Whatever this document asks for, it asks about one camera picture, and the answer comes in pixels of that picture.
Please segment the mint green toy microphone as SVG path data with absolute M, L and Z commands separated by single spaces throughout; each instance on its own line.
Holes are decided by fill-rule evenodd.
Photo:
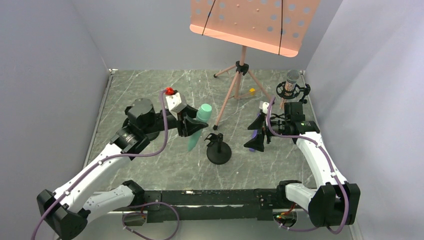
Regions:
M 199 107 L 196 113 L 195 120 L 197 120 L 198 122 L 203 122 L 207 124 L 209 119 L 211 118 L 211 115 L 212 115 L 212 106 L 207 103 L 204 103 Z M 195 132 L 189 137 L 188 145 L 187 145 L 188 152 L 192 151 L 195 148 L 196 144 L 198 143 L 201 137 L 202 130 L 204 128 L 205 126 L 197 127 L 195 129 Z

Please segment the black tripod shock-mount stand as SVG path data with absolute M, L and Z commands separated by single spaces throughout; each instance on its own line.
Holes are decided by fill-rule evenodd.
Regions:
M 285 84 L 285 81 L 279 83 L 275 89 L 276 94 L 280 98 L 284 96 L 284 84 Z M 306 96 L 310 94 L 310 91 L 311 91 L 311 87 L 309 84 L 305 84 L 304 87 L 301 87 L 300 85 L 296 84 L 294 89 L 293 99 L 297 98 L 300 94 L 302 94 L 302 97 L 300 98 L 299 102 L 301 102 L 302 104 L 307 104 L 308 100 L 306 99 Z

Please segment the black round-base mic stand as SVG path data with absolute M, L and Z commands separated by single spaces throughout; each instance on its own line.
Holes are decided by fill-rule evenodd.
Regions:
M 146 131 L 145 129 L 141 130 L 137 128 L 136 125 L 130 123 L 130 120 L 128 118 L 124 120 L 122 127 L 129 128 L 129 131 L 135 134 L 136 136 L 140 137 L 142 135 L 146 135 L 150 141 L 155 140 L 160 135 L 160 132 L 152 132 L 150 130 Z
M 206 145 L 206 156 L 207 159 L 215 165 L 226 164 L 232 156 L 232 150 L 230 146 L 224 142 L 224 135 L 222 133 L 210 133 L 205 141 L 209 141 Z

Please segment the glittery rhinestone microphone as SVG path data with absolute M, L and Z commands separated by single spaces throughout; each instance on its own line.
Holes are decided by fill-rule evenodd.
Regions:
M 298 79 L 300 78 L 300 72 L 298 70 L 292 69 L 289 70 L 286 74 L 286 80 L 284 84 L 283 97 L 281 98 L 280 108 L 284 108 L 284 104 L 289 100 L 293 99 L 295 87 Z

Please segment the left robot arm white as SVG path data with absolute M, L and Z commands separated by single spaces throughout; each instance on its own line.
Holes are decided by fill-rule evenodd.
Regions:
M 37 196 L 42 220 L 60 239 L 72 240 L 94 219 L 149 199 L 133 180 L 99 195 L 95 191 L 120 168 L 142 157 L 143 150 L 159 133 L 177 129 L 181 137 L 189 137 L 208 126 L 207 104 L 195 109 L 179 94 L 160 97 L 160 101 L 162 110 L 155 112 L 149 99 L 136 99 L 125 109 L 122 127 L 89 165 L 56 190 L 43 190 Z

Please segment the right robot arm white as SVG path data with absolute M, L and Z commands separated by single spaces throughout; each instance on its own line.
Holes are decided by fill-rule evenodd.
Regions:
M 269 144 L 272 137 L 292 139 L 305 157 L 317 189 L 310 189 L 299 180 L 283 180 L 274 193 L 268 196 L 263 191 L 259 193 L 261 207 L 299 206 L 308 212 L 316 228 L 337 226 L 341 229 L 354 224 L 360 188 L 356 183 L 349 183 L 338 170 L 326 150 L 318 125 L 306 120 L 303 104 L 287 102 L 283 115 L 272 114 L 269 107 L 268 102 L 260 102 L 260 112 L 248 126 L 256 135 L 244 147 L 264 152 L 265 144 Z

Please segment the pink music stand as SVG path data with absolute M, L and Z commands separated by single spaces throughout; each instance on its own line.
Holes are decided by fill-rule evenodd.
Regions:
M 202 36 L 241 46 L 240 59 L 224 69 L 235 76 L 218 113 L 217 130 L 230 98 L 239 99 L 241 79 L 249 74 L 262 93 L 271 96 L 245 61 L 248 48 L 293 58 L 320 5 L 318 0 L 192 0 L 189 29 Z

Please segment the purple toy microphone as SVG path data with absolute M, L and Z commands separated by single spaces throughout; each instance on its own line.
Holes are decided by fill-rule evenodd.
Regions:
M 264 152 L 264 122 L 265 122 L 265 114 L 260 111 L 257 114 L 256 119 L 252 124 L 248 126 L 248 130 L 253 130 L 253 134 L 251 139 L 244 145 L 244 147 L 248 148 L 251 152 Z

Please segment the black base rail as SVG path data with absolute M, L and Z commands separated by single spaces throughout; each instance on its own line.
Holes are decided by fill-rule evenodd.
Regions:
M 182 221 L 256 219 L 273 221 L 275 215 L 288 211 L 293 203 L 281 198 L 271 188 L 226 190 L 147 190 L 144 201 L 137 200 L 120 211 L 147 214 L 148 223 L 175 220 L 174 211 Z

